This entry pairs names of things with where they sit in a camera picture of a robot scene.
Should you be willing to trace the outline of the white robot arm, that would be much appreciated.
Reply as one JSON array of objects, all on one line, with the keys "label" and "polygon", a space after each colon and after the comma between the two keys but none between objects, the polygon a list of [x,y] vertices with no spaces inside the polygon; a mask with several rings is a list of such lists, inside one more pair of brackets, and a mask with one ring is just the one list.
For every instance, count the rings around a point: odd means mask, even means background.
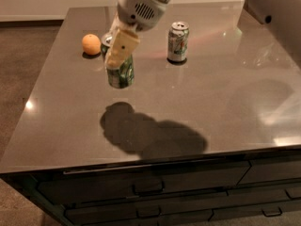
[{"label": "white robot arm", "polygon": [[[139,31],[154,28],[170,0],[118,0],[105,64],[118,68],[139,44]],[[296,63],[301,62],[301,0],[245,0],[245,10],[271,31]]]}]

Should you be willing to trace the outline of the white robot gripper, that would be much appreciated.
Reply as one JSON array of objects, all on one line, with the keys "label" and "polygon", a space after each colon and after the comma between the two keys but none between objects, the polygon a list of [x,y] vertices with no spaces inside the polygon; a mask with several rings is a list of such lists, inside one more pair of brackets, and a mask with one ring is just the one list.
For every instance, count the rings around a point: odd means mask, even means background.
[{"label": "white robot gripper", "polygon": [[105,65],[117,69],[140,43],[138,35],[129,25],[146,31],[154,28],[167,7],[167,0],[118,0],[117,11],[109,32],[113,35],[105,56]]}]

